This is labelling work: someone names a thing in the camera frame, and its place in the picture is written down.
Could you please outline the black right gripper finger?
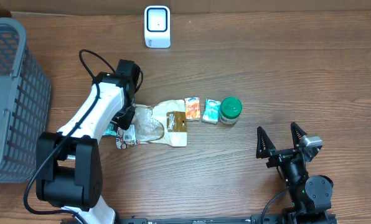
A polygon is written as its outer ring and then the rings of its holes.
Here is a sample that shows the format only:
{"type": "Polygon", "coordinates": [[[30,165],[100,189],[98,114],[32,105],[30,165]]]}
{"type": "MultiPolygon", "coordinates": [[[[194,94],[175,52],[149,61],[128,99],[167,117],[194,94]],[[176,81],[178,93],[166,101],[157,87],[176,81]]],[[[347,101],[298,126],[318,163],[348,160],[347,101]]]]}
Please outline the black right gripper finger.
{"type": "Polygon", "coordinates": [[[299,146],[299,142],[301,138],[305,135],[307,135],[306,132],[304,132],[297,124],[296,122],[291,123],[291,134],[293,139],[293,145],[294,147],[299,146]]]}
{"type": "Polygon", "coordinates": [[[256,158],[268,158],[276,151],[275,145],[261,126],[257,128],[257,140],[256,158]]]}

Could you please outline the beige snack pouch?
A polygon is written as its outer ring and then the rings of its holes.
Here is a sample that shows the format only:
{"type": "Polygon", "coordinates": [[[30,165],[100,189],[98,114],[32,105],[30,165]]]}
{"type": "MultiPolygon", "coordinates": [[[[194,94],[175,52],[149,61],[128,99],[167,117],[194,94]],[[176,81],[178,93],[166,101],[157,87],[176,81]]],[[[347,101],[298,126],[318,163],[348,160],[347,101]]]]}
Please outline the beige snack pouch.
{"type": "Polygon", "coordinates": [[[167,100],[156,106],[136,105],[129,128],[117,130],[116,146],[119,149],[152,143],[186,147],[187,120],[184,100],[167,100]]]}

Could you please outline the green lid jar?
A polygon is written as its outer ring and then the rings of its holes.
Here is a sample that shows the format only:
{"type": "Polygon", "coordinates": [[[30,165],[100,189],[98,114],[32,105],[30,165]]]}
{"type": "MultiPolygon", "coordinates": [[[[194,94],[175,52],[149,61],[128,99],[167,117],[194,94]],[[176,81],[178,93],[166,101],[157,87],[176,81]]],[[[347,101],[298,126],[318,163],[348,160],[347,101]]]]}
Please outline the green lid jar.
{"type": "Polygon", "coordinates": [[[242,103],[238,98],[227,97],[220,105],[219,121],[223,124],[235,124],[242,112],[242,103]]]}

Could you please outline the teal tissue packet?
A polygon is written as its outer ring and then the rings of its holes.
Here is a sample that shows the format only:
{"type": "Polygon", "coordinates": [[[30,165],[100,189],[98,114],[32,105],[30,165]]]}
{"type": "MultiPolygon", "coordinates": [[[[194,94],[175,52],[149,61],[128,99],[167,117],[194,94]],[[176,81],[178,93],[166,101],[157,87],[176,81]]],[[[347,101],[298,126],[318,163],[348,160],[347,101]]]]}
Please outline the teal tissue packet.
{"type": "Polygon", "coordinates": [[[206,99],[205,100],[205,110],[202,115],[202,121],[206,123],[217,124],[219,111],[220,111],[220,101],[206,99]]]}

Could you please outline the orange snack packet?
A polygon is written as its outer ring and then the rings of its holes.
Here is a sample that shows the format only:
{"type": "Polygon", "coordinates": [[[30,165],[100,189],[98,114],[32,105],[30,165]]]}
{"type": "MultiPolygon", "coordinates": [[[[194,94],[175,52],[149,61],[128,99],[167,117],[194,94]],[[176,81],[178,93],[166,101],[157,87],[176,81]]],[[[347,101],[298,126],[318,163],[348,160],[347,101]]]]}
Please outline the orange snack packet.
{"type": "Polygon", "coordinates": [[[201,119],[200,114],[200,98],[190,97],[185,100],[185,117],[188,121],[199,121],[201,119]]]}

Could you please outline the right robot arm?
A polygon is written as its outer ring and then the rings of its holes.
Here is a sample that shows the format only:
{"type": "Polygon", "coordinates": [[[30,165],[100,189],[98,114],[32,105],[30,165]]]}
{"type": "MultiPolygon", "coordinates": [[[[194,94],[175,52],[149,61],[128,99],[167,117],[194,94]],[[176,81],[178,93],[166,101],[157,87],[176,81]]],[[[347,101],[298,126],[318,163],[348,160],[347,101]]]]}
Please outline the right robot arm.
{"type": "Polygon", "coordinates": [[[275,195],[264,207],[258,223],[337,223],[331,208],[333,181],[325,175],[309,176],[306,164],[311,162],[322,148],[322,139],[309,136],[295,122],[291,123],[293,147],[277,150],[266,131],[257,127],[256,158],[267,159],[268,168],[276,168],[286,188],[275,195]],[[284,194],[289,194],[292,206],[279,215],[267,215],[269,206],[284,194]]]}

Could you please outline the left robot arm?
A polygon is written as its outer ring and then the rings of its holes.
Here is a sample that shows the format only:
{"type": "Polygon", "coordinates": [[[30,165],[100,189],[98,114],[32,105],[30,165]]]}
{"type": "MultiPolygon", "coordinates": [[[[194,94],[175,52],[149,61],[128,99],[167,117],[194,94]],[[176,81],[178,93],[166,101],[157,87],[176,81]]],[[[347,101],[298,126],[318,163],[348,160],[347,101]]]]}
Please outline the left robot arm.
{"type": "Polygon", "coordinates": [[[42,133],[36,144],[36,195],[80,223],[114,223],[117,213],[104,201],[99,142],[114,123],[128,129],[134,94],[143,73],[134,61],[120,60],[113,73],[101,72],[75,116],[57,132],[42,133]]]}

